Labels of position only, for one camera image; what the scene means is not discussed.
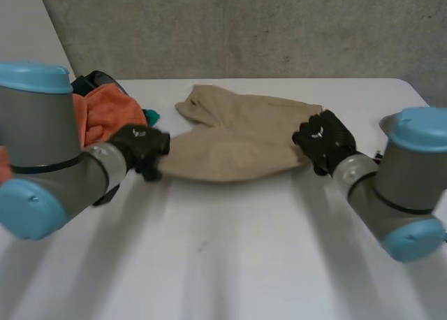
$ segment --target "light blue joint cap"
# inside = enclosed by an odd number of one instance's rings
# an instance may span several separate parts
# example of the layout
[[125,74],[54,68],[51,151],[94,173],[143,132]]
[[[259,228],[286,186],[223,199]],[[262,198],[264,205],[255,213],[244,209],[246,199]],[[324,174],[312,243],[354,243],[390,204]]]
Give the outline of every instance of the light blue joint cap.
[[67,222],[65,209],[34,182],[8,180],[0,187],[0,222],[15,236],[40,240]]
[[407,108],[396,115],[390,139],[415,152],[447,152],[447,108]]
[[407,224],[389,233],[382,247],[396,261],[403,263],[421,259],[435,252],[445,242],[446,232],[438,219]]
[[48,94],[73,91],[65,67],[30,61],[0,62],[0,87]]

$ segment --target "gray robot arm segment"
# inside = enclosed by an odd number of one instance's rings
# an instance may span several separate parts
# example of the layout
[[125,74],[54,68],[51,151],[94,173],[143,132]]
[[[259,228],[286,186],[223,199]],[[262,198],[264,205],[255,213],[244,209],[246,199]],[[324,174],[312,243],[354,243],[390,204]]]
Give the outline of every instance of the gray robot arm segment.
[[114,145],[82,151],[68,71],[0,63],[0,128],[13,179],[0,187],[0,222],[19,238],[60,229],[118,184],[126,160]]
[[[435,252],[446,239],[442,223],[432,215],[444,183],[435,181],[430,184],[427,177],[420,178],[415,174],[416,180],[409,179],[408,165],[402,170],[402,164],[394,161],[396,157],[404,161],[405,153],[390,143],[380,166],[369,157],[356,154],[343,160],[332,175],[342,195],[381,246],[395,260],[402,262]],[[405,189],[411,188],[414,182],[420,182],[420,188],[405,194]],[[385,196],[390,194],[392,196],[387,199]],[[412,196],[414,200],[407,201],[407,206],[401,205],[402,200]]]

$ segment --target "teal cloth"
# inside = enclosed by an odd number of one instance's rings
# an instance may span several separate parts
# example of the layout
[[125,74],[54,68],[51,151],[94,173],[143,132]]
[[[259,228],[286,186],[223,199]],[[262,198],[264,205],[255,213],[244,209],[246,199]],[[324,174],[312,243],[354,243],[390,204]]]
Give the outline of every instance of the teal cloth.
[[154,126],[160,119],[160,114],[152,109],[143,109],[142,112],[145,114],[147,124],[149,126]]

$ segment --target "orange towel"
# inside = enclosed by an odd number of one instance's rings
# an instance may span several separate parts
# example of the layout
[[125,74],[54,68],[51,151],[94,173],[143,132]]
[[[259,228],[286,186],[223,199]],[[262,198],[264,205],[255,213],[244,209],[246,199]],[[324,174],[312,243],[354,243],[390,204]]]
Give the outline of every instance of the orange towel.
[[[84,98],[73,95],[81,147],[107,140],[128,123],[147,125],[140,105],[117,85],[105,84]],[[12,178],[8,153],[0,147],[0,185]]]

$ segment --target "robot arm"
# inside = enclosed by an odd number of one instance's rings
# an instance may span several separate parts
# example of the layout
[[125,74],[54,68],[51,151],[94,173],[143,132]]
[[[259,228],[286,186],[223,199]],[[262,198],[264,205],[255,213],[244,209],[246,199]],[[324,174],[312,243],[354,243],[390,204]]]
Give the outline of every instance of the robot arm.
[[14,175],[0,187],[0,222],[32,240],[110,201],[130,168],[156,180],[170,140],[128,125],[81,150],[68,71],[29,62],[0,64],[0,136]]
[[[315,136],[321,128],[323,135]],[[442,223],[432,215],[447,187],[446,128],[444,109],[404,110],[393,120],[380,165],[356,151],[351,133],[329,111],[302,125],[293,140],[318,174],[331,174],[391,257],[409,262],[431,254],[446,240]]]

